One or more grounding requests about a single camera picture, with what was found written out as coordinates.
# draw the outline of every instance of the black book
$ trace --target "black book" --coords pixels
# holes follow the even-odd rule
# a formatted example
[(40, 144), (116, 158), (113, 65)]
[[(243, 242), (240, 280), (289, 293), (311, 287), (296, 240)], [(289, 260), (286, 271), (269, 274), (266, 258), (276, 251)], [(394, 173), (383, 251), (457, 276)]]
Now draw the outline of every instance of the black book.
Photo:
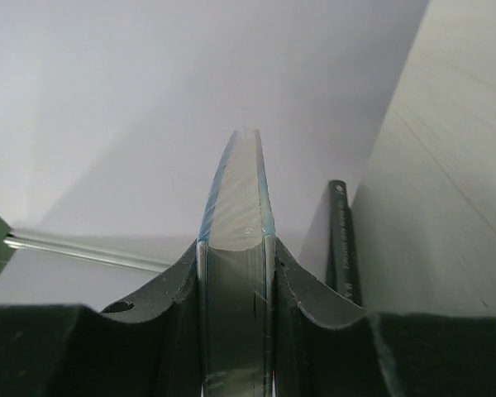
[(329, 182), (330, 243), (326, 284), (355, 304), (362, 305), (358, 256), (346, 183)]

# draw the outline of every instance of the circular hole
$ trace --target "circular hole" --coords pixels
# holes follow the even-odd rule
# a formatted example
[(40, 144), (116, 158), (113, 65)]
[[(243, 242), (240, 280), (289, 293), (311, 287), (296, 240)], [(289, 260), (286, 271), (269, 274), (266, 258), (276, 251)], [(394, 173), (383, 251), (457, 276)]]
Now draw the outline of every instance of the circular hole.
[(104, 313), (121, 313), (126, 312), (134, 307), (131, 302), (115, 302), (103, 310)]

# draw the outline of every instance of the white wall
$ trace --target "white wall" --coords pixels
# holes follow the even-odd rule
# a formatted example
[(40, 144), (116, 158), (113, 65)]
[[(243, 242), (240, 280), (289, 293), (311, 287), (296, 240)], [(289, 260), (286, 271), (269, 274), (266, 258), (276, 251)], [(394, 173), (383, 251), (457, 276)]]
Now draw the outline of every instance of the white wall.
[(426, 4), (0, 2), (0, 215), (175, 261), (259, 128), (297, 255), (327, 181), (358, 186)]
[(496, 314), (496, 0), (433, 0), (354, 206), (365, 304)]

